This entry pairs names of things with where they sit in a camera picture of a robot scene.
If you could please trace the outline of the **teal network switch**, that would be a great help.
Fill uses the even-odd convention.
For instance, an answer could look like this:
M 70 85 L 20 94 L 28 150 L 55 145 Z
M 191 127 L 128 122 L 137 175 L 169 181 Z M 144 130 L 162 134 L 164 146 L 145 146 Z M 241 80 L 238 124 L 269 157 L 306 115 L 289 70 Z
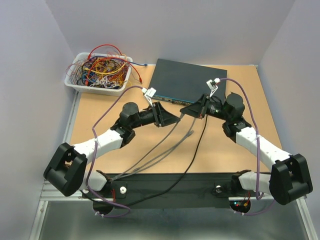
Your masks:
M 156 90 L 154 100 L 189 105 L 203 94 L 210 94 L 207 81 L 225 77 L 225 69 L 159 58 L 149 87 Z

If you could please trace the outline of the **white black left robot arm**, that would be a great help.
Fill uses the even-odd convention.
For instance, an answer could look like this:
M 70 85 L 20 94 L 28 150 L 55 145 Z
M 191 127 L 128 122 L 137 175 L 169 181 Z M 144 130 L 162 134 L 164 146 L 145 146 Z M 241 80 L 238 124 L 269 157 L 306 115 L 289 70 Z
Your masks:
M 87 165 L 129 144 L 136 135 L 135 128 L 149 124 L 166 127 L 179 121 L 180 118 L 165 110 L 160 102 L 144 110 L 139 110 L 136 103 L 128 102 L 122 107 L 115 124 L 106 132 L 75 145 L 67 142 L 59 145 L 43 177 L 66 197 L 84 189 L 92 189 L 100 197 L 106 197 L 111 193 L 111 184 L 102 173 L 86 171 Z

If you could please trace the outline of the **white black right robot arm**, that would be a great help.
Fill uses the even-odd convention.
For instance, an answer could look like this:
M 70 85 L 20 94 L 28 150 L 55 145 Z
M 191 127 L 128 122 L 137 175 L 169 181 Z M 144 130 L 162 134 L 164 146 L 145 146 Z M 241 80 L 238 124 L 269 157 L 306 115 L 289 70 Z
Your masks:
M 243 118 L 244 110 L 243 98 L 231 93 L 224 103 L 203 94 L 198 101 L 183 107 L 180 112 L 197 119 L 211 116 L 224 120 L 222 129 L 225 135 L 269 169 L 269 173 L 250 170 L 236 172 L 230 182 L 233 194 L 258 191 L 286 205 L 311 193 L 313 184 L 306 158 L 301 154 L 290 154 L 260 136 Z

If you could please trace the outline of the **white plastic basket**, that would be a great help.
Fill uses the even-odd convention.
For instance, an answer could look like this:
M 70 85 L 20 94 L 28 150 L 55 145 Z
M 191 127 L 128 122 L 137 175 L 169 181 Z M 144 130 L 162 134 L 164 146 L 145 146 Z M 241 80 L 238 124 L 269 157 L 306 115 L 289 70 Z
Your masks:
M 67 68 L 64 84 L 81 93 L 118 96 L 129 82 L 132 61 L 126 55 L 81 52 Z

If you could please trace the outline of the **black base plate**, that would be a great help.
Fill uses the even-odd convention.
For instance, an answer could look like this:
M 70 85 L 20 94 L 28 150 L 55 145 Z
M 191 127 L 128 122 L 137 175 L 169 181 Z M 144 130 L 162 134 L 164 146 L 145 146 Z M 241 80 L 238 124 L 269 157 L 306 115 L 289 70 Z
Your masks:
M 131 209 L 229 208 L 255 192 L 232 190 L 232 173 L 141 173 L 107 183 L 98 194 Z

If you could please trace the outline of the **aluminium frame rail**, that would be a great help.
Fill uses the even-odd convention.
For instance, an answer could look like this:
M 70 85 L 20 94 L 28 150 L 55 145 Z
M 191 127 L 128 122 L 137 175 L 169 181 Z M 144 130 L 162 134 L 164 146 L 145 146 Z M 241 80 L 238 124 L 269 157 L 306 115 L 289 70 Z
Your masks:
M 72 132 L 74 129 L 76 116 L 80 104 L 81 93 L 76 91 L 74 93 L 73 102 L 71 104 L 70 114 L 67 120 L 64 136 L 62 142 L 69 142 L 71 140 Z M 42 229 L 44 228 L 44 222 L 46 213 L 48 212 L 48 207 L 50 202 L 61 202 L 61 201 L 76 201 L 79 200 L 79 193 L 74 196 L 65 197 L 62 193 L 56 190 L 48 181 L 44 181 L 42 184 L 39 203 L 37 206 L 35 218 L 31 228 L 29 240 L 39 240 L 41 237 Z

